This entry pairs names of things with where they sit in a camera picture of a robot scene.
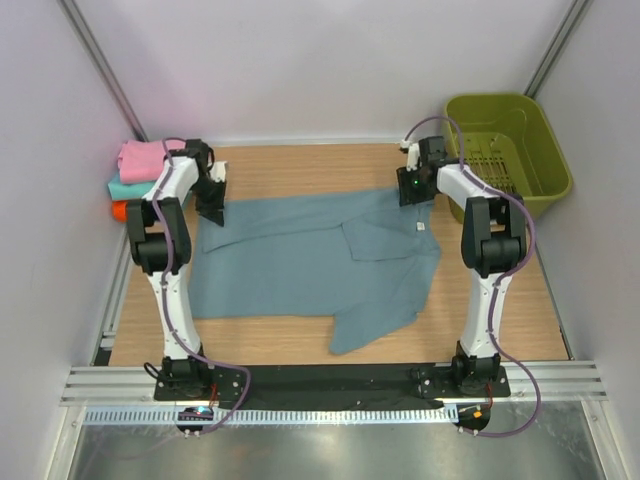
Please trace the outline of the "grey-blue t-shirt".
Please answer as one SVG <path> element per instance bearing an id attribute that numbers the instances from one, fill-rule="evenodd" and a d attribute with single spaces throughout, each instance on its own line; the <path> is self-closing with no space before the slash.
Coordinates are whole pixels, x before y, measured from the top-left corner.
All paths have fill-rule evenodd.
<path id="1" fill-rule="evenodd" d="M 346 354 L 414 323 L 441 258 L 432 202 L 394 188 L 232 201 L 200 219 L 189 280 L 194 317 L 331 316 Z"/>

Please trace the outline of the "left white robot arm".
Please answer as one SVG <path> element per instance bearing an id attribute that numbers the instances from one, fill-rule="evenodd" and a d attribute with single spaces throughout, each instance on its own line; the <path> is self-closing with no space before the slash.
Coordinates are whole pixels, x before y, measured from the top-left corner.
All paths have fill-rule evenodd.
<path id="1" fill-rule="evenodd" d="M 188 299 L 186 274 L 192 243 L 183 204 L 195 198 L 196 212 L 223 226 L 226 164 L 213 148 L 189 139 L 177 148 L 160 142 L 163 170 L 152 189 L 126 206 L 126 230 L 133 262 L 153 290 L 164 335 L 161 366 L 144 369 L 156 381 L 157 400 L 202 400 L 213 380 Z"/>

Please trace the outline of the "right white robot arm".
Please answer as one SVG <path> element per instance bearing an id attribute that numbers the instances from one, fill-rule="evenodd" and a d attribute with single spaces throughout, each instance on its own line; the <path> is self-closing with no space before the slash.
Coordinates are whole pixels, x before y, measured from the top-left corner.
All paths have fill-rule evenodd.
<path id="1" fill-rule="evenodd" d="M 402 207 L 441 193 L 463 210 L 461 257 L 471 275 L 463 334 L 444 378 L 459 394 L 480 396 L 499 380 L 499 332 L 506 293 L 515 269 L 527 258 L 528 214 L 519 200 L 489 186 L 460 160 L 444 139 L 403 140 L 407 154 L 396 171 Z"/>

